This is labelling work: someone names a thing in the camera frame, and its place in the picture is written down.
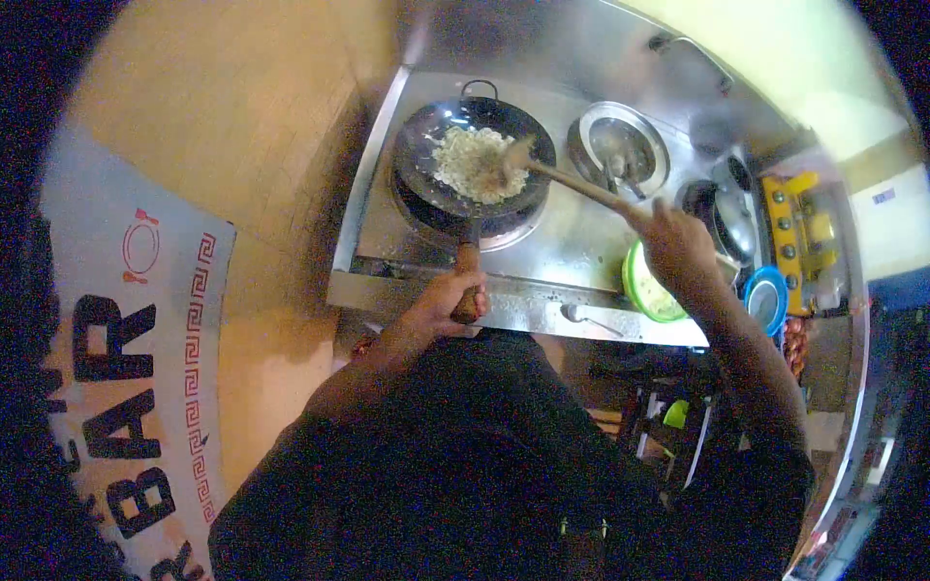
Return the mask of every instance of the spoon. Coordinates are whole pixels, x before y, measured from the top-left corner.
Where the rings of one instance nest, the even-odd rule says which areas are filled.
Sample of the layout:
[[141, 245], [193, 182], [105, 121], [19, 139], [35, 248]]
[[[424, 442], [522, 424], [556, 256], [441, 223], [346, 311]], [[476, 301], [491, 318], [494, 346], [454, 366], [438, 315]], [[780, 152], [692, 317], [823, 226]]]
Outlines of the spoon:
[[617, 178], [622, 181], [633, 194], [640, 200], [645, 200], [645, 194], [640, 187], [627, 175], [627, 158], [623, 156], [623, 153], [617, 152], [613, 157], [610, 158], [610, 163], [604, 163], [604, 169], [610, 171], [610, 166], [619, 167], [620, 171], [616, 173]]
[[607, 189], [614, 195], [620, 195], [617, 189], [617, 181], [614, 179], [614, 169], [611, 167], [612, 161], [609, 155], [605, 155], [601, 163], [604, 164], [604, 177], [607, 178]]
[[593, 319], [589, 319], [588, 317], [582, 317], [581, 315], [579, 315], [579, 314], [578, 314], [578, 305], [562, 305], [561, 311], [562, 311], [562, 315], [563, 315], [566, 319], [568, 319], [569, 321], [571, 321], [572, 323], [590, 323], [590, 324], [596, 324], [597, 326], [601, 327], [602, 329], [606, 329], [607, 331], [610, 331], [611, 333], [613, 333], [613, 334], [616, 335], [617, 337], [624, 337], [624, 335], [623, 335], [622, 333], [620, 333], [617, 329], [611, 329], [610, 327], [608, 327], [608, 326], [605, 325], [605, 324], [600, 324], [600, 323], [598, 323], [597, 321], [594, 321]]

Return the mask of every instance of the wooden handle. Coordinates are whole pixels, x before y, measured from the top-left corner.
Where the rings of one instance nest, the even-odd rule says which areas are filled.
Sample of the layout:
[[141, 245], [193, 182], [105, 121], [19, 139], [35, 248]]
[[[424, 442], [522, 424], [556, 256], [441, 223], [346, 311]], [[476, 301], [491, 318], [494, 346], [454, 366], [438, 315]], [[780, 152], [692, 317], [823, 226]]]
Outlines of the wooden handle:
[[[459, 274], [465, 272], [478, 272], [481, 270], [481, 250], [478, 245], [471, 242], [464, 242], [458, 247], [456, 256], [456, 272]], [[478, 294], [478, 287], [473, 286], [465, 289], [462, 299], [452, 311], [452, 320], [461, 324], [472, 324], [478, 320], [478, 305], [474, 302], [474, 296]]]
[[576, 178], [575, 176], [566, 174], [564, 171], [560, 171], [549, 165], [541, 164], [536, 160], [530, 160], [527, 167], [533, 171], [538, 171], [540, 174], [546, 174], [562, 185], [579, 193], [583, 193], [598, 204], [614, 210], [630, 222], [630, 225], [636, 231], [641, 231], [643, 225], [648, 223], [651, 219], [648, 214], [635, 205], [617, 198], [617, 196], [604, 188], [595, 186], [584, 179]]

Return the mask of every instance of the right hand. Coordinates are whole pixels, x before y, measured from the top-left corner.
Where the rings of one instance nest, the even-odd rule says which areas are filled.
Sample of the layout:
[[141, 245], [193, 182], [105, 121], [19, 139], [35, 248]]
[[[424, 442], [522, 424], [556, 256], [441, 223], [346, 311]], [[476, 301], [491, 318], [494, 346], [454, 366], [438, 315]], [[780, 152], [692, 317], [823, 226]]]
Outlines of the right hand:
[[713, 239], [699, 219], [656, 198], [652, 219], [638, 230], [649, 270], [686, 310], [704, 302], [708, 293], [726, 288]]

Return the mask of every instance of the blue bowl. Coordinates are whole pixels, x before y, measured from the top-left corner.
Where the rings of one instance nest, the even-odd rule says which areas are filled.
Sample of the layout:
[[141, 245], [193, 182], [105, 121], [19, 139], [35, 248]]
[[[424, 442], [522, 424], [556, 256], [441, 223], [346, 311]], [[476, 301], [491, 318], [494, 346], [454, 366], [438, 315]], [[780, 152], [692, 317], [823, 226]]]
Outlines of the blue bowl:
[[774, 337], [788, 313], [788, 284], [784, 275], [774, 266], [762, 267], [752, 274], [744, 288], [746, 310], [766, 335]]

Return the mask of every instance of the white banner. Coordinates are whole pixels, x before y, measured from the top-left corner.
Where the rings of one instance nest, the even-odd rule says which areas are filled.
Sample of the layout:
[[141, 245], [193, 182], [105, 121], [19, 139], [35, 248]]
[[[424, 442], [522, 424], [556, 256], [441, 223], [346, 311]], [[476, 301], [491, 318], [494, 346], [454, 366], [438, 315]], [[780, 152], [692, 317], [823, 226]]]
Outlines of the white banner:
[[151, 183], [80, 127], [47, 159], [60, 327], [49, 421], [128, 573], [207, 579], [219, 474], [219, 312], [235, 228]]

